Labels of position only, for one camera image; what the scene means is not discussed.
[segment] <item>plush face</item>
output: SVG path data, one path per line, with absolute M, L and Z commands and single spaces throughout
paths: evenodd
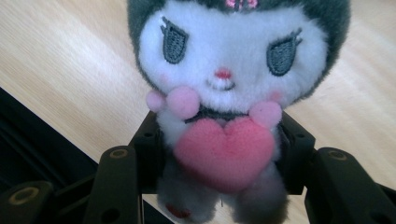
M 188 86 L 203 106 L 246 113 L 311 91 L 326 68 L 326 37 L 299 6 L 225 13 L 169 0 L 145 22 L 138 60 L 165 94 Z

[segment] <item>pink cheek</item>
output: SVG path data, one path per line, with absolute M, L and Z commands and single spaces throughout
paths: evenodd
M 283 94 L 280 91 L 273 91 L 270 94 L 269 101 L 279 102 L 283 97 Z
M 160 75 L 161 86 L 167 87 L 169 85 L 169 76 L 166 74 Z

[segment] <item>wood grain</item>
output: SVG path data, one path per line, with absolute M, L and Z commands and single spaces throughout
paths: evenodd
M 0 1 L 0 86 L 96 161 L 128 144 L 148 113 L 125 8 L 123 0 Z M 352 153 L 394 189 L 395 12 L 393 0 L 352 0 L 340 60 L 312 97 L 287 109 L 317 148 Z M 287 223 L 308 223 L 303 200 L 291 197 Z M 228 210 L 219 204 L 211 223 L 231 223 Z

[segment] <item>pink heart plush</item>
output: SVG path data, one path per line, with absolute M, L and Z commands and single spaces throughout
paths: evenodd
M 196 121 L 179 139 L 174 155 L 189 175 L 223 193 L 248 187 L 271 160 L 275 140 L 249 117 L 222 128 L 213 119 Z

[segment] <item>black bracket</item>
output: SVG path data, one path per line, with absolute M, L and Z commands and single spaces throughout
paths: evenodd
M 39 181 L 0 195 L 0 223 L 172 223 L 141 197 L 155 193 L 165 164 L 155 119 L 147 115 L 129 146 L 106 151 L 96 176 L 58 192 Z M 277 167 L 290 194 L 307 188 L 310 223 L 396 224 L 395 190 L 376 184 L 345 151 L 315 150 L 312 134 L 286 113 L 280 130 L 283 155 Z

